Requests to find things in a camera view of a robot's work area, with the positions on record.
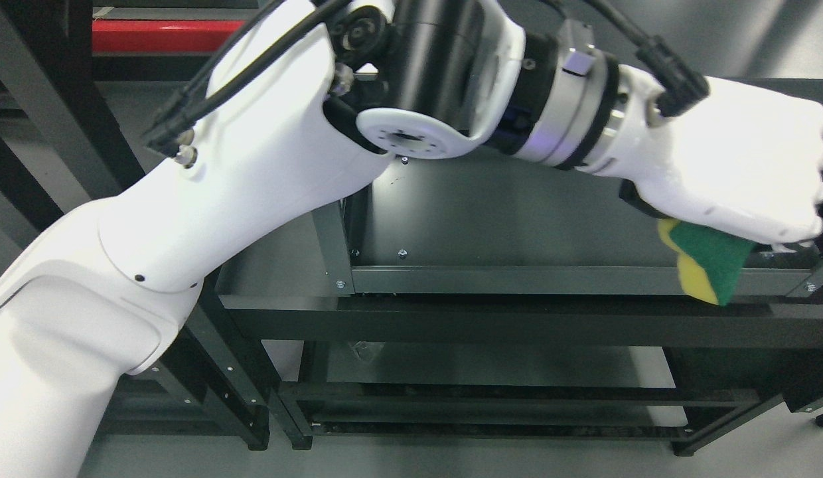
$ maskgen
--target metal shelf frame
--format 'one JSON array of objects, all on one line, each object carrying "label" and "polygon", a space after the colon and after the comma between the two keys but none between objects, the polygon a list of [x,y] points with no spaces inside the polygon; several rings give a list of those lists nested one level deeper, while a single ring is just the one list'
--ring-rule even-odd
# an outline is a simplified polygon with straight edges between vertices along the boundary
[{"label": "metal shelf frame", "polygon": [[[91,73],[96,72],[96,59],[90,62],[87,15],[91,2],[65,0],[60,5],[59,10],[48,12],[39,4],[0,0],[0,80],[93,199],[118,194],[141,178],[142,169],[94,84],[94,79],[101,76]],[[99,70],[99,74],[122,79],[156,76],[159,63],[148,58],[135,60],[139,63],[133,64],[144,64],[147,70],[118,72],[132,63],[117,61],[111,63],[111,69]],[[195,58],[184,61],[188,67],[199,64]],[[366,200],[365,191],[344,203],[318,209],[312,216],[318,226],[327,276],[340,297],[315,297],[314,303],[296,307],[279,303],[265,309],[227,309],[215,291],[216,276],[212,275],[173,346],[147,372],[134,381],[123,381],[114,398],[115,404],[126,397],[160,399],[168,406],[183,406],[197,419],[152,420],[146,415],[132,417],[112,410],[102,424],[102,432],[239,436],[248,447],[258,450],[267,447],[272,416],[297,449],[310,448],[313,436],[351,434],[545,436],[663,439],[674,443],[677,454],[690,455],[781,402],[797,412],[813,412],[823,406],[823,260],[812,272],[779,272],[786,281],[788,297],[769,297],[767,303],[734,303],[726,308],[675,295],[581,295],[597,293],[581,284],[616,274],[627,274],[626,281],[621,281],[623,276],[610,279],[624,284],[633,280],[633,272],[651,282],[673,281],[673,270],[656,268],[463,270],[353,266],[351,258],[356,254],[348,237],[357,234],[360,226],[356,221]],[[25,247],[59,217],[60,209],[0,139],[0,227],[18,246]],[[752,295],[757,295],[755,282],[761,273],[745,272],[749,279],[743,282],[754,287]],[[523,284],[520,290],[509,286],[516,281]],[[445,284],[462,285],[450,288]],[[621,287],[617,293],[638,293],[626,289],[627,285]],[[561,295],[536,295],[540,291]],[[384,293],[400,295],[384,297]],[[314,381],[309,372],[309,367],[314,367],[314,348],[309,346],[303,356],[300,381],[286,383],[261,345],[265,339],[310,343],[364,339],[445,344],[650,345],[667,351],[704,348],[797,353],[789,369],[769,371],[772,379],[764,386],[704,388],[684,383],[679,388],[594,390],[321,383]],[[144,380],[157,385],[138,384]],[[436,404],[506,400],[517,406],[586,400],[681,405],[687,408],[690,426],[385,424],[363,420],[315,423],[309,417],[308,406],[303,406],[315,400],[336,399]]]}]

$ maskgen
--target screw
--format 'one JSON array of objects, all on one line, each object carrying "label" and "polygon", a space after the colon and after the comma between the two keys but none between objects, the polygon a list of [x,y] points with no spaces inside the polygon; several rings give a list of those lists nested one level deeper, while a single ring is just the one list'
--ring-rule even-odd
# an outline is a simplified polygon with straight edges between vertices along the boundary
[{"label": "screw", "polygon": [[173,157],[176,164],[181,164],[185,169],[190,169],[196,164],[196,158],[199,156],[198,151],[193,146],[179,145],[179,153]]}]

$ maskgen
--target robotic arm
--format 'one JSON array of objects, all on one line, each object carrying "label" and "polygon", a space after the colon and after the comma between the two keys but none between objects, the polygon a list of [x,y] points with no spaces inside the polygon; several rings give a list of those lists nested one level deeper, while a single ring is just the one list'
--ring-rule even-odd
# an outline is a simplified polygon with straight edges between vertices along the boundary
[{"label": "robotic arm", "polygon": [[[202,278],[394,155],[488,145],[629,179],[667,215],[758,242],[821,233],[821,105],[708,78],[711,95],[672,117],[666,88],[594,48],[581,23],[537,37],[495,0],[347,3],[269,4],[203,98],[241,88],[197,121],[159,122],[174,138],[189,129],[155,143],[171,159],[67,214],[2,276],[1,476],[77,474],[117,379],[166,350]],[[332,19],[302,28],[317,13]],[[355,79],[367,63],[375,78]]]}]

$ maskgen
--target yellow sponge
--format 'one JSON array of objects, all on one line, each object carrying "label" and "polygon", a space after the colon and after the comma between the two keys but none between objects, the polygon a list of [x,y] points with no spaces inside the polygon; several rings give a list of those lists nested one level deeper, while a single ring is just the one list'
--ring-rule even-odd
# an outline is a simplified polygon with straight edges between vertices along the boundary
[{"label": "yellow sponge", "polygon": [[679,220],[660,220],[660,239],[678,253],[684,293],[715,305],[733,299],[739,274],[755,243]]}]

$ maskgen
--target gray floor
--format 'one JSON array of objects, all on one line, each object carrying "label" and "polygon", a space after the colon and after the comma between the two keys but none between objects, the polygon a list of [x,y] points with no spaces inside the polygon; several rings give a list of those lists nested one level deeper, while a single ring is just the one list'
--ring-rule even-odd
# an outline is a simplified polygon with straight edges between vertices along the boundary
[{"label": "gray floor", "polygon": [[311,451],[292,451],[274,430],[268,451],[248,451],[236,438],[108,436],[81,476],[823,478],[823,430],[812,417],[779,405],[685,459],[650,442],[317,438]]}]

